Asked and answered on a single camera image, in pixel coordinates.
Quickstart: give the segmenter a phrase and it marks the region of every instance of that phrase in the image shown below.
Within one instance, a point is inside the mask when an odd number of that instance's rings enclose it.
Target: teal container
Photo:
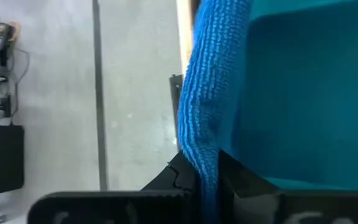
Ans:
[[[358,1],[254,3],[235,156],[284,189],[358,190]]]

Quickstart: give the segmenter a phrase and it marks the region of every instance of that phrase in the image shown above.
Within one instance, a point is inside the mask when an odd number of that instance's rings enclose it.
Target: gray surface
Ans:
[[[180,73],[176,2],[100,0],[110,189],[139,189],[177,151],[168,78]]]
[[[139,189],[175,154],[168,78],[180,73],[176,2],[100,0],[110,189]],[[31,53],[20,84],[25,187],[0,195],[15,223],[39,197],[98,190],[92,2],[0,0],[3,21],[22,24]],[[25,58],[16,53],[20,76]]]

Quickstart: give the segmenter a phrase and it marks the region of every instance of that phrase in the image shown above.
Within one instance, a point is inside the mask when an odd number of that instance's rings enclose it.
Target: blue microfiber cloth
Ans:
[[[245,81],[252,0],[203,0],[178,111],[178,138],[201,178],[205,223],[218,222],[218,153],[234,154],[232,132]]]

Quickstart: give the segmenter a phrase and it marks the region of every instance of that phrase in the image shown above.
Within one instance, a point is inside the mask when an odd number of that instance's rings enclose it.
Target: blue towel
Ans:
[[[232,144],[245,80],[245,44],[252,0],[203,0],[178,112],[178,138],[201,178],[205,223],[219,217],[218,153]]]

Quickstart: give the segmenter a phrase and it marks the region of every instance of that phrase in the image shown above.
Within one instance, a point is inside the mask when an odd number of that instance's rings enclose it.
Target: gray floor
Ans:
[[[168,86],[181,71],[176,2],[100,5],[108,187],[139,189],[177,149]],[[15,118],[25,126],[25,187],[0,195],[0,212],[24,223],[47,193],[101,187],[92,2],[0,0],[0,16],[20,21],[17,47],[31,54]],[[16,58],[20,74],[27,62]]]

